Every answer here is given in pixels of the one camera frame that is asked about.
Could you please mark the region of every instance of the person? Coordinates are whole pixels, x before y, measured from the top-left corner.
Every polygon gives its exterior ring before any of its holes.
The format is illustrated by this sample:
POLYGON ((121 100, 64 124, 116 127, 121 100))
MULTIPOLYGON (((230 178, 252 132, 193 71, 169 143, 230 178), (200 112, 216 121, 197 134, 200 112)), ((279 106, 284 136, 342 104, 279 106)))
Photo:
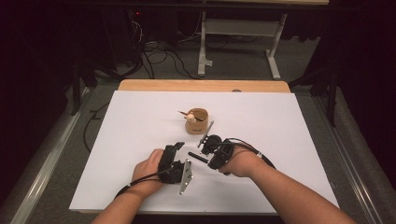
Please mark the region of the person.
MULTIPOLYGON (((155 149, 148 159, 138 163, 133 180, 156 173, 162 154, 162 149, 155 149)), ((250 178, 285 223, 356 223, 312 189, 267 165, 243 147, 235 147, 233 156, 219 171, 250 178)), ((131 223, 141 203, 162 185, 160 181, 143 181, 131 186, 92 223, 131 223)))

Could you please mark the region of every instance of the white board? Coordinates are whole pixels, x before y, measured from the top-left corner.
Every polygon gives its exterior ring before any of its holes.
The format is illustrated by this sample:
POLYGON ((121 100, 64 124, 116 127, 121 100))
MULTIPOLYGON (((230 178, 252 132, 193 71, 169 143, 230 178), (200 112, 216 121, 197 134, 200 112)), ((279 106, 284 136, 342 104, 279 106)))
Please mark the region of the white board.
POLYGON ((201 107, 214 120, 210 134, 239 138, 261 151, 280 172, 338 206, 293 93, 116 91, 70 209, 101 211, 131 181, 134 166, 154 148, 185 142, 176 160, 192 161, 184 195, 166 185, 141 206, 144 214, 274 214, 248 178, 226 176, 188 155, 201 135, 185 131, 177 111, 201 107))

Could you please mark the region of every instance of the hand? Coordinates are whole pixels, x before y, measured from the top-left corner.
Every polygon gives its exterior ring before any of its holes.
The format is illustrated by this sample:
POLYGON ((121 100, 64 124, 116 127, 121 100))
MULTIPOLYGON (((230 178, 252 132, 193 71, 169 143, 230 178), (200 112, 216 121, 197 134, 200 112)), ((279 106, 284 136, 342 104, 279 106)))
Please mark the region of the hand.
MULTIPOLYGON (((158 172, 158 163, 163 155, 162 149, 154 149, 151 155, 145 161, 139 162, 134 168, 134 175, 132 181, 146 175, 151 175, 158 172)), ((142 200, 145 200, 149 195, 155 193, 163 186, 158 176, 150 177, 149 180, 140 182, 131 186, 127 192, 138 195, 142 200)))
POLYGON ((219 168, 221 173, 231 173, 239 177, 251 177, 257 170, 258 165, 266 165, 265 161, 259 158, 252 151, 244 147, 235 147, 230 160, 219 168))

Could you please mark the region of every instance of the cup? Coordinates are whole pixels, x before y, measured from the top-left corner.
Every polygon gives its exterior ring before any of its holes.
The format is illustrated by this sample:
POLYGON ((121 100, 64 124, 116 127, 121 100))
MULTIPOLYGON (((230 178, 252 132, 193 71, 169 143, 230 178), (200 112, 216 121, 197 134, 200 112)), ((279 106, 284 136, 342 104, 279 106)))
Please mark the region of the cup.
POLYGON ((186 120, 186 131, 189 134, 201 134, 205 133, 207 130, 207 123, 209 120, 209 114, 205 109, 202 108, 194 108, 189 110, 188 114, 192 114, 195 116, 196 121, 187 121, 186 120))

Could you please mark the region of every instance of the black wall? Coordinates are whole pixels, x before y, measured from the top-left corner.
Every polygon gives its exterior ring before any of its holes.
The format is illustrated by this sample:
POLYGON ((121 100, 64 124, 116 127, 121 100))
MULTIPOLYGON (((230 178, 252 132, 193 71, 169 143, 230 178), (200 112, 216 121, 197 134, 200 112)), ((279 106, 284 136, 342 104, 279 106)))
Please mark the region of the black wall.
POLYGON ((357 10, 331 17, 306 73, 332 64, 351 114, 396 188, 396 6, 390 0, 340 6, 357 10))
POLYGON ((71 72, 51 11, 0 6, 0 204, 67 103, 71 72))

